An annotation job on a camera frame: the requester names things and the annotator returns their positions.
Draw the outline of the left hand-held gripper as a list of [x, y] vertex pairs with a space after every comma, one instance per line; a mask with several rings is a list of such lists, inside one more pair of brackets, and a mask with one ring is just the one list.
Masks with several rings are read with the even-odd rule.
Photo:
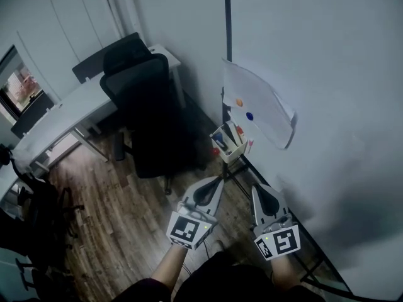
[[207, 177], [192, 184], [185, 192], [169, 221], [166, 235], [171, 243], [196, 250], [217, 225], [224, 180]]

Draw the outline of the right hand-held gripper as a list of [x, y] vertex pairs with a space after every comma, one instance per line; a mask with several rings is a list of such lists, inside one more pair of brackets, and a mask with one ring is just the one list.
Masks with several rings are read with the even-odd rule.
[[[261, 183], [252, 186], [251, 191], [256, 225], [253, 230], [256, 236], [254, 243], [264, 259], [271, 260], [300, 250], [298, 225], [288, 213], [284, 196]], [[265, 218], [279, 219], [266, 225]]]

